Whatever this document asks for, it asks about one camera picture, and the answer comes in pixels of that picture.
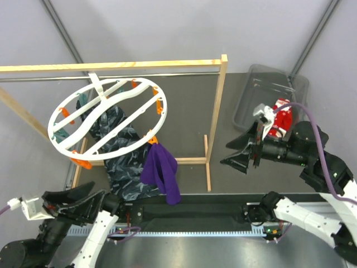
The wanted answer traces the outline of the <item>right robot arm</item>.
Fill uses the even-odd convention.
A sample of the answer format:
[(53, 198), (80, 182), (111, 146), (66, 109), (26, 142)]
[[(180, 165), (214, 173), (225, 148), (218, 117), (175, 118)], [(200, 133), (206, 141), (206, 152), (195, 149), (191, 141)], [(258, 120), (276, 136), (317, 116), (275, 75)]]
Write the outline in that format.
[(270, 160), (301, 166), (300, 178), (335, 210), (339, 219), (323, 217), (302, 208), (288, 197), (271, 191), (263, 196), (258, 212), (264, 221), (285, 221), (327, 243), (342, 259), (356, 265), (356, 181), (347, 164), (325, 151), (328, 135), (309, 121), (297, 123), (287, 140), (261, 138), (258, 122), (231, 140), (226, 147), (234, 153), (223, 158), (244, 174), (249, 165)]

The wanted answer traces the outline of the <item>orange front clip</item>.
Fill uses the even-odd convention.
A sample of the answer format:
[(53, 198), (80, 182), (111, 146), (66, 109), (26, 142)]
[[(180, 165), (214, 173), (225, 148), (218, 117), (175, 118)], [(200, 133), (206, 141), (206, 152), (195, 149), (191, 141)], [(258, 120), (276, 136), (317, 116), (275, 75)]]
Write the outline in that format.
[(77, 159), (77, 158), (73, 158), (71, 157), (70, 160), (75, 163), (77, 166), (81, 166), (82, 168), (85, 168), (87, 170), (91, 170), (92, 169), (92, 164), (87, 161), (87, 160), (81, 160), (81, 159)]

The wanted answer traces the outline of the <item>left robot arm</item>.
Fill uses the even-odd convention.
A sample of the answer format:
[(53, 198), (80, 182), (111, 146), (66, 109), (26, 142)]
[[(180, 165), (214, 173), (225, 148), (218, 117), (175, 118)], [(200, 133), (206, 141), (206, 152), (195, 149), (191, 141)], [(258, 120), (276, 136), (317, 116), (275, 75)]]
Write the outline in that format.
[(92, 192), (93, 182), (63, 192), (44, 192), (35, 199), (21, 198), (28, 219), (44, 220), (36, 238), (13, 241), (1, 249), (1, 267), (47, 267), (71, 226), (92, 225), (82, 249), (70, 267), (94, 267), (109, 230), (125, 218), (124, 200), (106, 190)]

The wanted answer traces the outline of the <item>red snowflake sock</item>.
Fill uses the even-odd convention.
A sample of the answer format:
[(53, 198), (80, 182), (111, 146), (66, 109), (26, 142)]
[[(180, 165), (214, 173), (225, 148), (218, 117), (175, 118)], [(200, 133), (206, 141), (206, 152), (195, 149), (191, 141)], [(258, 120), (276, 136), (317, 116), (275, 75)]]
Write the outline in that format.
[(293, 121), (292, 108), (286, 107), (279, 111), (275, 117), (274, 124), (268, 132), (269, 137), (283, 139), (290, 129)]

